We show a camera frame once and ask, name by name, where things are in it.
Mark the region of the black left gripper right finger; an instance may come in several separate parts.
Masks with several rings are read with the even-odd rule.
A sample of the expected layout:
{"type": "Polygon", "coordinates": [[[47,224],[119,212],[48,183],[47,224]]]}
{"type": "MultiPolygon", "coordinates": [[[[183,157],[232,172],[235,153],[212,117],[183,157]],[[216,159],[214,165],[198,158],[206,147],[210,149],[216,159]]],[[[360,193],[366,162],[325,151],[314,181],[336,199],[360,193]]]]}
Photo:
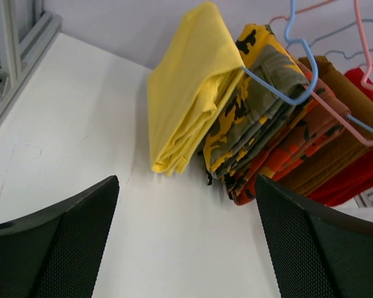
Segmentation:
{"type": "Polygon", "coordinates": [[[373,222],[259,175],[256,201],[282,297],[373,297],[373,222]]]}

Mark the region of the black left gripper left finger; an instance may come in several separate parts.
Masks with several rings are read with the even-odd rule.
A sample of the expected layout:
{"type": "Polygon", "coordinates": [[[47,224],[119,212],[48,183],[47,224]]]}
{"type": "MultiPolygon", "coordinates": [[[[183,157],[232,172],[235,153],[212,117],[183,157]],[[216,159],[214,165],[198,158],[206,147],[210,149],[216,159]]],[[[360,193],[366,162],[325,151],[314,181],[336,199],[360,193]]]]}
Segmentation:
{"type": "Polygon", "coordinates": [[[91,297],[116,209],[110,176],[0,224],[0,297],[91,297]]]}

